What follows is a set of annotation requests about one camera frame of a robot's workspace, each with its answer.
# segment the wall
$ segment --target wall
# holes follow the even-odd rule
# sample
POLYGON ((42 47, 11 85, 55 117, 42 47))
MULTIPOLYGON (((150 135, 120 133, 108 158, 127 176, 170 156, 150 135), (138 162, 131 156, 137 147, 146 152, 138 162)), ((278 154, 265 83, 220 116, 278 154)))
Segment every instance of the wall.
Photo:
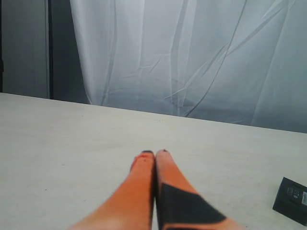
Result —
POLYGON ((87 103, 69 0, 51 0, 53 98, 87 103))
POLYGON ((2 0, 3 92, 48 98, 47 4, 2 0))

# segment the white table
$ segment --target white table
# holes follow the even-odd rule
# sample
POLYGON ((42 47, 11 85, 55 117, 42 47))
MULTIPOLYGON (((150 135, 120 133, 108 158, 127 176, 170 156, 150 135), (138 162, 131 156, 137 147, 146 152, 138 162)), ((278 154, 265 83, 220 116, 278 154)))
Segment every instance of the white table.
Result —
POLYGON ((8 94, 0 94, 0 228, 65 229, 111 195, 136 154, 162 148, 248 229, 306 229, 272 210, 283 176, 307 184, 306 134, 8 94))

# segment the black box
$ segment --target black box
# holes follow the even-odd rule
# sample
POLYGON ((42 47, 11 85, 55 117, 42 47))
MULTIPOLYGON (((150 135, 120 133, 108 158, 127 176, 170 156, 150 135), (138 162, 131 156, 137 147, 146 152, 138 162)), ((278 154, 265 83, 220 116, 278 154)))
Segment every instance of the black box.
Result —
POLYGON ((307 226, 307 187, 283 178, 273 209, 307 226))

